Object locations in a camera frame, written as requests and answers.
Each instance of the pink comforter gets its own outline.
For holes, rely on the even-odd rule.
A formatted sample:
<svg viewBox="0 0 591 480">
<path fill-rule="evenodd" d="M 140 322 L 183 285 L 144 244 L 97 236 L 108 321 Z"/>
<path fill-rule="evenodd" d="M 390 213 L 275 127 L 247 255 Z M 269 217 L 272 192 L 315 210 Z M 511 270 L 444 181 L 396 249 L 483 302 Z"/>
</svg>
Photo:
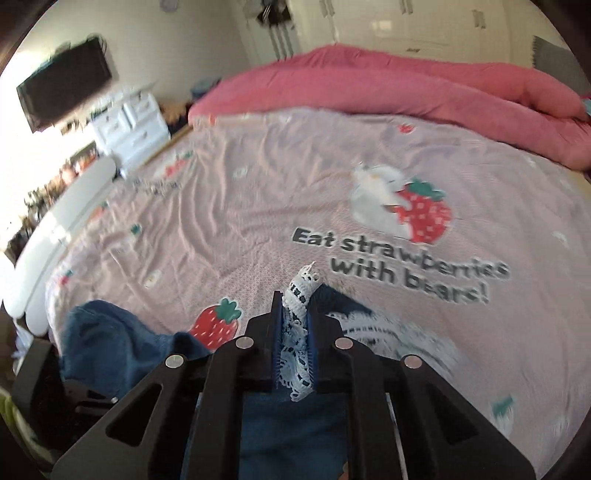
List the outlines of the pink comforter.
<svg viewBox="0 0 591 480">
<path fill-rule="evenodd" d="M 456 124 L 574 170 L 591 168 L 591 124 L 578 95 L 545 73 L 509 64 L 323 47 L 222 82 L 191 107 L 189 120 L 298 106 Z"/>
</svg>

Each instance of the silver rivet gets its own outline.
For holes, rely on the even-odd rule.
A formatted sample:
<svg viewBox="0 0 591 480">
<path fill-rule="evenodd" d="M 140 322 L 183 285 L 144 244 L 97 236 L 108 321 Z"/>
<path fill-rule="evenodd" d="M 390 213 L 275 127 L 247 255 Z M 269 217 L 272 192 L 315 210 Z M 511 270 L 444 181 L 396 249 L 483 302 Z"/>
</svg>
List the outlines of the silver rivet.
<svg viewBox="0 0 591 480">
<path fill-rule="evenodd" d="M 422 364 L 423 361 L 416 355 L 409 355 L 404 359 L 404 365 L 412 369 L 421 368 Z"/>
<path fill-rule="evenodd" d="M 255 341 L 250 337 L 240 337 L 236 340 L 236 346 L 243 350 L 252 347 L 255 344 Z"/>
<path fill-rule="evenodd" d="M 347 337 L 337 338 L 335 340 L 335 347 L 339 350 L 349 350 L 353 346 L 353 340 Z"/>
<path fill-rule="evenodd" d="M 178 368 L 180 367 L 182 364 L 184 363 L 184 359 L 182 356 L 180 355 L 171 355 L 169 356 L 166 361 L 164 362 L 164 364 L 168 367 L 168 368 Z"/>
</svg>

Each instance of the gray pillow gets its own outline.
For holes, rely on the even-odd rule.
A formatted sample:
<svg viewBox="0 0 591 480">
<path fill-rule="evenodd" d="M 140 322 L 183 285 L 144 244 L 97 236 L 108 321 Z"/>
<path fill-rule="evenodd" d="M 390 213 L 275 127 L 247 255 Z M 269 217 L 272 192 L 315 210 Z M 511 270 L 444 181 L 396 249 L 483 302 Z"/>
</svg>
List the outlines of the gray pillow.
<svg viewBox="0 0 591 480">
<path fill-rule="evenodd" d="M 572 52 L 534 37 L 534 68 L 552 75 L 579 95 L 591 95 L 591 83 Z"/>
</svg>

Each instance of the white dresser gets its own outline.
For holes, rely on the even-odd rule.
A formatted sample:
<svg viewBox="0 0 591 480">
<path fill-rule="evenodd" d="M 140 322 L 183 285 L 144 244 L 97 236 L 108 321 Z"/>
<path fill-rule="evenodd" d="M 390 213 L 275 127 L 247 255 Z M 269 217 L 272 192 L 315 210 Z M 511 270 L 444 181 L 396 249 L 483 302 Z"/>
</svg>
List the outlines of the white dresser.
<svg viewBox="0 0 591 480">
<path fill-rule="evenodd" d="M 149 92 L 114 104 L 89 126 L 99 151 L 115 159 L 124 177 L 170 140 L 158 102 Z"/>
</svg>

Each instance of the television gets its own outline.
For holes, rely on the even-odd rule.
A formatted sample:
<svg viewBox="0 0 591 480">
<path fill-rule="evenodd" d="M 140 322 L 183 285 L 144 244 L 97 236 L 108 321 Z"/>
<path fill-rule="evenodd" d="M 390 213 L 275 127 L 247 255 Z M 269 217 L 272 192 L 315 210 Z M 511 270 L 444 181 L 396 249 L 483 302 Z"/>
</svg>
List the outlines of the television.
<svg viewBox="0 0 591 480">
<path fill-rule="evenodd" d="M 17 87 L 31 131 L 54 125 L 111 78 L 98 37 L 55 55 Z"/>
</svg>

